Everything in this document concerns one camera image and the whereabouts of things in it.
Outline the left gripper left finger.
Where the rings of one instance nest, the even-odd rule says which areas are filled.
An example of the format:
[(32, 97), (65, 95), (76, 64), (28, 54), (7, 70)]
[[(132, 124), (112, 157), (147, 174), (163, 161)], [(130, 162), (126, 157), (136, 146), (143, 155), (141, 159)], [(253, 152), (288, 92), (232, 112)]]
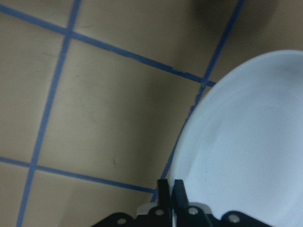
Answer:
[(171, 226), (171, 201), (167, 179), (157, 181), (157, 205), (151, 208), (147, 215), (148, 227)]

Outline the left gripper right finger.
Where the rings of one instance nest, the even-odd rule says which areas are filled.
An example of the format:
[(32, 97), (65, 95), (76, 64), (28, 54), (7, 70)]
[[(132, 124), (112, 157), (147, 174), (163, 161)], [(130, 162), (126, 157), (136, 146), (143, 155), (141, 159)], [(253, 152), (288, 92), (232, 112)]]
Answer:
[(172, 204), (177, 227), (210, 227), (207, 215), (210, 208), (202, 203), (189, 202), (182, 180), (175, 180), (172, 189)]

